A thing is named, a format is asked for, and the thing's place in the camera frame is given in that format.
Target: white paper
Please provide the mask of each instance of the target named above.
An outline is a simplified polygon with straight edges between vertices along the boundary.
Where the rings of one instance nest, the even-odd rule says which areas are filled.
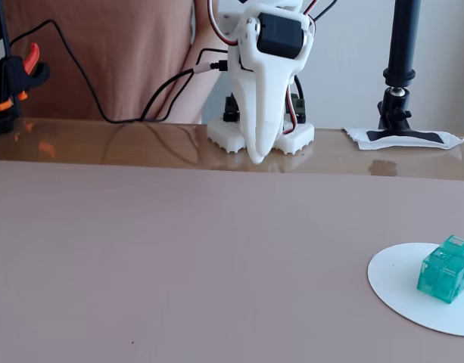
[[[442,333],[464,337],[464,291],[447,304],[417,290],[422,262],[437,244],[400,244],[373,257],[368,279],[376,295],[403,317]]]
[[[370,141],[368,138],[368,129],[344,129],[347,134],[358,143],[360,150],[379,150],[386,147],[404,146],[404,147],[436,147],[439,149],[449,150],[464,142],[464,138],[457,138],[448,132],[422,131],[433,132],[439,135],[444,142],[439,144],[433,141],[422,140],[419,138],[410,138],[407,136],[390,136],[377,141]]]

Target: brown shirt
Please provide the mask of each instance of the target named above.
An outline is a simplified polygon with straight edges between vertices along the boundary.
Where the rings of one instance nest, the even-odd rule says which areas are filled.
[[[5,2],[10,39],[54,19],[113,119],[136,118],[154,91],[182,70],[190,48],[193,0],[9,0]],[[23,103],[25,116],[100,119],[92,95],[52,25],[17,43],[29,43],[51,68],[46,84]],[[160,111],[167,89],[151,108]]]

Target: person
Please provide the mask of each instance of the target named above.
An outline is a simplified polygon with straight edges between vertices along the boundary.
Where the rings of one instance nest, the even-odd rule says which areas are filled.
[[[201,49],[225,48],[210,25],[207,0],[10,0],[4,6],[10,39],[44,20],[58,23],[111,119],[139,118],[164,82],[195,65]],[[43,27],[16,43],[12,54],[24,57],[31,42],[38,44],[40,61],[50,66],[51,76],[29,93],[23,114],[102,119],[57,31],[51,25]],[[202,59],[217,61],[223,54],[207,53]],[[215,71],[194,76],[167,122],[197,122],[218,75]],[[170,85],[147,118],[162,118],[186,79]]]

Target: transparent cube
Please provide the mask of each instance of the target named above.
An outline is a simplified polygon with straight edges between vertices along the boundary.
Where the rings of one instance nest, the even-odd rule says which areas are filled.
[[[446,303],[464,291],[464,240],[450,236],[424,259],[417,288]]]

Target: white wall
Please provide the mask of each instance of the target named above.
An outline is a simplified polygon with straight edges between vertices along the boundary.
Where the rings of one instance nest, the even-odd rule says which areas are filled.
[[[321,0],[315,14],[328,3]],[[339,0],[318,22],[300,74],[307,117],[316,127],[378,125],[393,13],[394,0]],[[422,1],[414,69],[412,127],[464,132],[464,0]],[[223,112],[229,93],[225,74],[207,102],[205,122]]]

